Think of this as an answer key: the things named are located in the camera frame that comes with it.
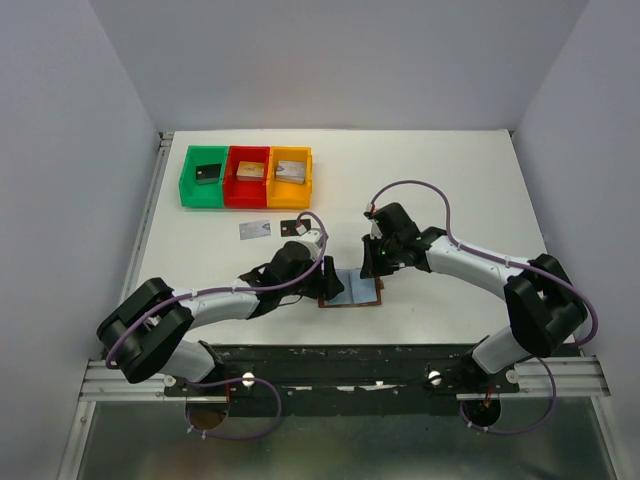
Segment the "brown leather card holder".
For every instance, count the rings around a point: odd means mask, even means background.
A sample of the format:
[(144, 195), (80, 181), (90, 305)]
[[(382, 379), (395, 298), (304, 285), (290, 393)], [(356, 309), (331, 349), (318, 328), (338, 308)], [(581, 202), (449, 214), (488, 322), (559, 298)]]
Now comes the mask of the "brown leather card holder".
[(344, 290), (332, 300), (320, 299), (320, 308), (369, 307), (382, 304), (384, 284), (379, 278), (361, 278), (358, 269), (339, 269), (337, 276)]

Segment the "black VIP card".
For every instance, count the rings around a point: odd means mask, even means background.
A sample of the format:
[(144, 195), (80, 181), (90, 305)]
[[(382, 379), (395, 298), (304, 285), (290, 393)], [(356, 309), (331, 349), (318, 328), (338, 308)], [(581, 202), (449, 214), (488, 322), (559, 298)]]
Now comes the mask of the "black VIP card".
[(311, 229), (311, 221), (309, 219), (287, 219), (280, 221), (280, 235), (286, 237), (298, 237)]

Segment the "silver VIP card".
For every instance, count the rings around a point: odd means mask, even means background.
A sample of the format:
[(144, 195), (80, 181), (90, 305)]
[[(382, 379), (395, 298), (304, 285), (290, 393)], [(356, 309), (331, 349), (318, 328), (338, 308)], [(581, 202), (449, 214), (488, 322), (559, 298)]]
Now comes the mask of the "silver VIP card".
[(239, 237), (241, 240), (264, 238), (270, 235), (271, 223), (267, 220), (246, 222), (239, 225)]

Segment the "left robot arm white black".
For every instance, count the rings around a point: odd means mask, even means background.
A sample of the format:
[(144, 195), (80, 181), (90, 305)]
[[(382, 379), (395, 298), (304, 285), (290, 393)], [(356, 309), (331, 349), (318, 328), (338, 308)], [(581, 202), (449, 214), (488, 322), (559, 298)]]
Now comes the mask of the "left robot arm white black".
[(120, 370), (129, 383), (164, 373), (209, 395), (221, 385), (219, 361), (205, 342), (186, 341), (187, 332), (264, 316), (285, 297), (328, 301), (343, 291), (332, 257), (310, 242), (288, 241), (269, 262), (228, 287), (180, 293), (162, 278), (151, 278), (102, 321), (96, 334), (107, 352), (105, 366)]

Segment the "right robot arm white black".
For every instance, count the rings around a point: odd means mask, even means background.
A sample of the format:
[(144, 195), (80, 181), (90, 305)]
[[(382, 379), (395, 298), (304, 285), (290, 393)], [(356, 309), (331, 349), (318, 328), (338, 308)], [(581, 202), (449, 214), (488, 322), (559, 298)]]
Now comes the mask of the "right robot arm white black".
[(485, 390), (510, 364), (551, 356), (587, 318), (586, 305), (550, 255), (511, 261), (454, 243), (444, 229), (421, 231), (397, 202), (370, 208), (364, 216), (372, 227), (362, 237), (361, 277), (389, 276), (412, 267), (457, 278), (505, 302), (509, 325), (478, 343), (469, 353), (471, 360), (460, 367), (461, 382), (471, 391)]

